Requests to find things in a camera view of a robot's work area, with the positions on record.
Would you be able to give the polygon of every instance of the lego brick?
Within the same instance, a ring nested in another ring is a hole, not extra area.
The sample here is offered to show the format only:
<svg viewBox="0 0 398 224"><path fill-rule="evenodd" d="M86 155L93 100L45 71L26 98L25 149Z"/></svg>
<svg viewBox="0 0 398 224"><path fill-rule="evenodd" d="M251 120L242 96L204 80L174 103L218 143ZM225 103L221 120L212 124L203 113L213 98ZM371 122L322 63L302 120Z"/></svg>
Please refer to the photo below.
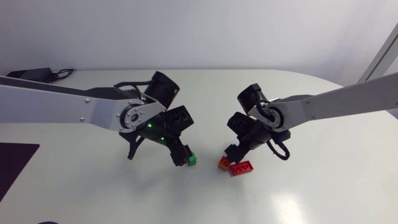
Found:
<svg viewBox="0 0 398 224"><path fill-rule="evenodd" d="M234 176L253 171L253 166L249 161L240 162L229 167Z"/></svg>
<svg viewBox="0 0 398 224"><path fill-rule="evenodd" d="M227 158L225 156L223 156L218 163L218 167L227 171L230 164L231 164L230 161L227 160Z"/></svg>
<svg viewBox="0 0 398 224"><path fill-rule="evenodd" d="M194 152L192 152L192 156L188 158L188 165L194 166L197 163L197 157Z"/></svg>

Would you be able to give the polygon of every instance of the white wall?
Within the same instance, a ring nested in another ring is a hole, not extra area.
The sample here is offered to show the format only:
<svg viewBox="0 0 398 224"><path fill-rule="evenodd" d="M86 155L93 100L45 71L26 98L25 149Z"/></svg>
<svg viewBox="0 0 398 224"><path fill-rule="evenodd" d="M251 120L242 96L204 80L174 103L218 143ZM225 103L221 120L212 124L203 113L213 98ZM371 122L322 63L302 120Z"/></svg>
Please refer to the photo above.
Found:
<svg viewBox="0 0 398 224"><path fill-rule="evenodd" d="M275 68L349 85L398 22L397 8L396 0L2 0L0 73Z"/></svg>

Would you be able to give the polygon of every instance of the black cable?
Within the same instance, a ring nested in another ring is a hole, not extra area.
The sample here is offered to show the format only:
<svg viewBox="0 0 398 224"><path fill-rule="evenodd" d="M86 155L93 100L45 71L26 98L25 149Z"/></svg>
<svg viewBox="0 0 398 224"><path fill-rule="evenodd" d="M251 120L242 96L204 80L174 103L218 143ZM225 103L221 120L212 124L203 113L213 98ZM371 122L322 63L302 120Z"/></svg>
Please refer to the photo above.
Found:
<svg viewBox="0 0 398 224"><path fill-rule="evenodd" d="M266 114L261 108L260 92L257 91L255 94L256 94L256 108L257 108L258 112L261 114L261 116L265 117L266 119L268 119L271 122L274 122L275 118L273 116L269 116L268 114Z"/></svg>
<svg viewBox="0 0 398 224"><path fill-rule="evenodd" d="M123 86L139 86L139 85L150 85L150 84L152 84L152 83L154 83L155 81L154 80L149 80L149 81L146 81L146 82L121 82L121 83L118 83L118 84L116 84L116 85L114 85L116 88L120 88L120 87L123 87Z"/></svg>
<svg viewBox="0 0 398 224"><path fill-rule="evenodd" d="M290 157L290 152L287 149L287 147L283 144L283 143L279 143L278 146L285 152L285 155L281 155L279 152L277 152L275 150L275 148L272 146L270 141L267 141L267 145L269 147L269 149L277 156L279 157L279 159L282 159L284 161L286 161L289 157Z"/></svg>
<svg viewBox="0 0 398 224"><path fill-rule="evenodd" d="M123 87L123 86L132 86L132 87L134 87L136 89L137 94L138 94L138 98L141 100L142 99L142 94L139 91L137 86L139 86L139 85L150 85L150 84L152 84L154 82L155 82L154 80L149 80L149 81L146 81L146 82L121 82L121 83L118 83L118 84L114 85L114 87L120 88L120 87Z"/></svg>
<svg viewBox="0 0 398 224"><path fill-rule="evenodd" d="M134 88L136 89L137 94L138 94L138 98L139 98L140 100L142 100L142 94L141 94L141 92L139 91L138 86L132 85L132 87L134 87Z"/></svg>
<svg viewBox="0 0 398 224"><path fill-rule="evenodd" d="M46 81L46 83L54 83L54 82L56 82L56 81L59 81L59 80L63 80L63 79L65 79L65 78L68 78L73 72L75 72L76 70L75 69L73 69L73 68L70 68L70 69L61 69L59 72L57 72L57 73L53 73L53 76L51 77L51 78L49 78L47 81Z"/></svg>

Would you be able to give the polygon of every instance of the orange lego brick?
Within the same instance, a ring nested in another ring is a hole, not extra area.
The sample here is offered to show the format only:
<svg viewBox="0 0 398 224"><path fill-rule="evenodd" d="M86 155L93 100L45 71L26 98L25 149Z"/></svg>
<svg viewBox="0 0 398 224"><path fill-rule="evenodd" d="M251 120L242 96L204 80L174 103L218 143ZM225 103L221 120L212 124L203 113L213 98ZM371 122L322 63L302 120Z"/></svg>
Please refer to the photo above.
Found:
<svg viewBox="0 0 398 224"><path fill-rule="evenodd" d="M228 161L227 158L223 156L218 163L218 167L227 171L230 164L231 164L230 161Z"/></svg>

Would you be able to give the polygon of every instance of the power adapter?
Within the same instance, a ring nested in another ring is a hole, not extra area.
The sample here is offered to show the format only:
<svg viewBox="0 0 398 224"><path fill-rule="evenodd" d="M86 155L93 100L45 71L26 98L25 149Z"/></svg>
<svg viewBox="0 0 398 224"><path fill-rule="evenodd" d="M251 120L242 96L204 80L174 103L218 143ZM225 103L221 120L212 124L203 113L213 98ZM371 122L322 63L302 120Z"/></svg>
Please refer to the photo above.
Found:
<svg viewBox="0 0 398 224"><path fill-rule="evenodd" d="M35 82L48 82L53 78L54 74L50 68L38 68L30 70L21 70L8 73L7 77L21 78Z"/></svg>

